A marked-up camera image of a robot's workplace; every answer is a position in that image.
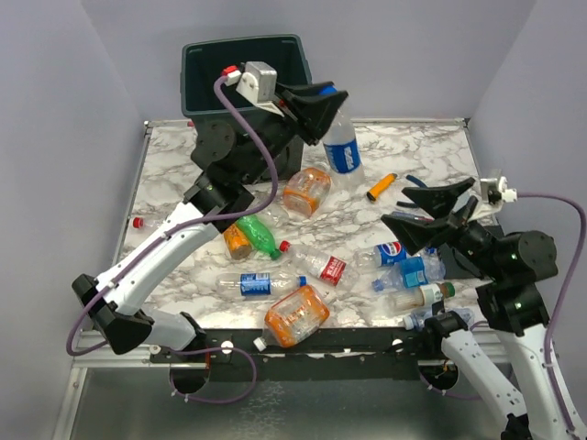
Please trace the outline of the Pepsi label bottle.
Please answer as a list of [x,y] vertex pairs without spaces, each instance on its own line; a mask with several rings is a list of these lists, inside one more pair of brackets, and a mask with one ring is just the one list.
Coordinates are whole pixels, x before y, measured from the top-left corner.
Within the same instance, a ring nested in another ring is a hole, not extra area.
[[364,172],[355,127],[343,107],[338,109],[322,144],[338,183],[348,191],[356,190],[364,180]]

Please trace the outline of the red label clear bottle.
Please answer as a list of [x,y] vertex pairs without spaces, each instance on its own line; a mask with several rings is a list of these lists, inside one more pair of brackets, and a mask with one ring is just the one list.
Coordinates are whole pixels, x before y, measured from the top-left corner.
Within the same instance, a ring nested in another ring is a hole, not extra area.
[[344,260],[321,251],[295,252],[293,262],[309,275],[335,288],[349,289],[360,276]]

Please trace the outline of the clear glass-like jar bottle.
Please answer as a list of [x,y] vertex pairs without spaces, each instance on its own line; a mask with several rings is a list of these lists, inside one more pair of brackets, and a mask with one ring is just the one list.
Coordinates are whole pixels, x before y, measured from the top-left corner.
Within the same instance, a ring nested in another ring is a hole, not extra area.
[[269,204],[255,215],[263,224],[270,227],[284,226],[290,221],[289,214],[276,203]]

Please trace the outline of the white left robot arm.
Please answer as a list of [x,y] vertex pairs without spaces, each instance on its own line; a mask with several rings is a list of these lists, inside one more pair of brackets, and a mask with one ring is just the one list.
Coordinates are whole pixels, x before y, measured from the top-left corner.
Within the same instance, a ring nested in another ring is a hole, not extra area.
[[118,355],[147,343],[168,347],[185,362],[200,356],[205,332],[190,314],[145,313],[143,303],[198,248],[273,201],[279,183],[275,158],[292,142],[317,144],[349,96],[332,82],[277,84],[272,110],[237,109],[226,88],[227,77],[218,78],[214,93],[224,110],[192,118],[192,160],[202,172],[183,199],[111,269],[72,282],[83,314]]

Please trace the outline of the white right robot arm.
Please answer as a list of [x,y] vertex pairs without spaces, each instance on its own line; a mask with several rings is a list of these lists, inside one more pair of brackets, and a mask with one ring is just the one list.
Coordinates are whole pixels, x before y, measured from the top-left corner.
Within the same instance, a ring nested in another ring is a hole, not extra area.
[[537,230],[495,236],[480,219],[522,194],[496,174],[479,181],[480,197],[459,204],[475,182],[468,178],[447,186],[404,188],[403,194],[427,216],[392,213],[381,219],[409,253],[447,245],[489,279],[476,289],[478,304],[516,381],[493,364],[456,313],[426,319],[421,347],[429,357],[445,356],[457,366],[502,426],[503,439],[583,439],[586,424],[553,346],[559,314],[548,312],[537,289],[538,282],[559,273],[554,239]]

